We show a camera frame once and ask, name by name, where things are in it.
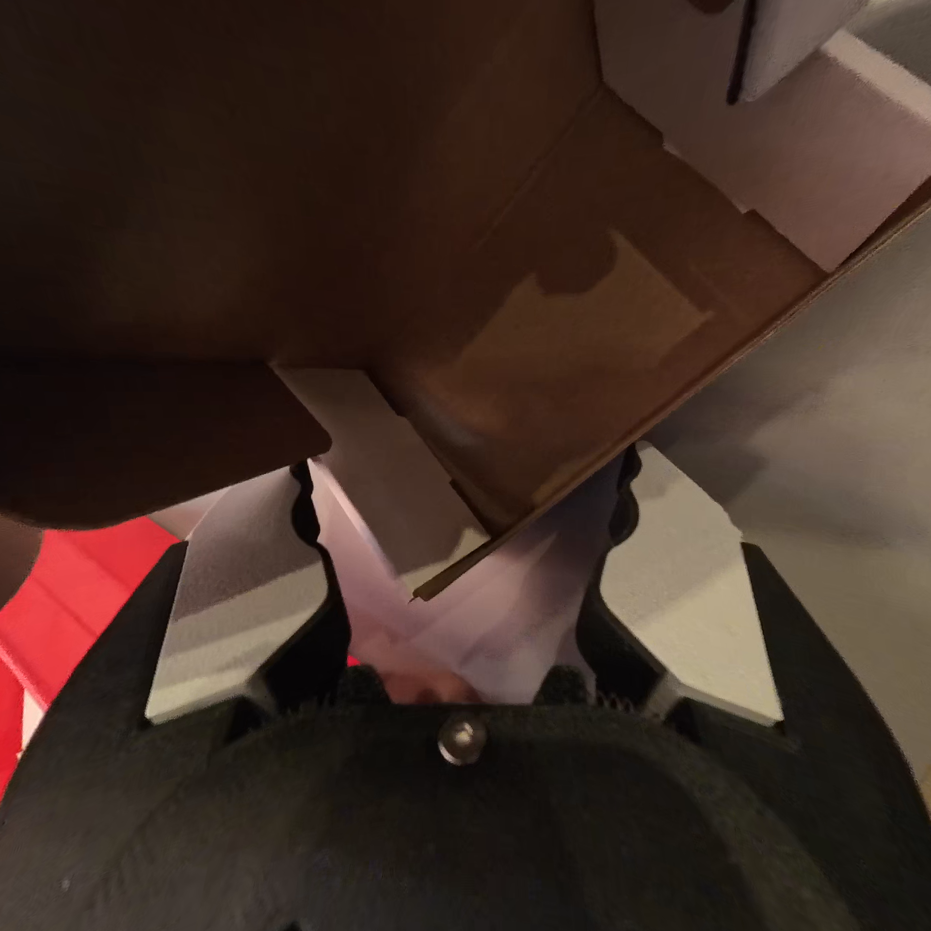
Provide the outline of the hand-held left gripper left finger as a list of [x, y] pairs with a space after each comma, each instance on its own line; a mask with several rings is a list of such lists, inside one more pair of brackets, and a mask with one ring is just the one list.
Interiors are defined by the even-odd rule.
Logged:
[[145, 707], [159, 725], [228, 701], [324, 702], [351, 626], [320, 543], [308, 461], [227, 490], [195, 525]]

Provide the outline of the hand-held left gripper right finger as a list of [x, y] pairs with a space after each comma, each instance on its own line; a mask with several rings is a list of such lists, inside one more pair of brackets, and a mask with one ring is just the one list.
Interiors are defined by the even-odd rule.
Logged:
[[741, 532], [645, 441], [625, 451], [616, 496], [576, 622], [596, 693], [659, 720], [688, 700], [780, 725]]

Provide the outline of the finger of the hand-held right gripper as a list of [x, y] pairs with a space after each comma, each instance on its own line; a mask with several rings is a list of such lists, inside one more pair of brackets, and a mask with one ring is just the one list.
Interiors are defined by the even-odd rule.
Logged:
[[727, 102], [759, 99], [857, 13], [857, 1], [745, 2]]

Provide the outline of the white cardboard box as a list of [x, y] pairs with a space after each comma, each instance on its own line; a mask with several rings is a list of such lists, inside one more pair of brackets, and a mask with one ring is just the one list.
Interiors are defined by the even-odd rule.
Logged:
[[929, 197], [929, 79], [748, 2], [2, 2], [2, 515], [84, 530], [319, 453], [363, 375], [477, 556]]

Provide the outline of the red plastic bin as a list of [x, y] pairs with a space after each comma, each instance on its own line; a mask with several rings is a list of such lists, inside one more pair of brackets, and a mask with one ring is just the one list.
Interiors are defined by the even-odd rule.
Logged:
[[179, 538], [151, 518], [48, 530], [1, 611], [1, 791], [65, 682]]

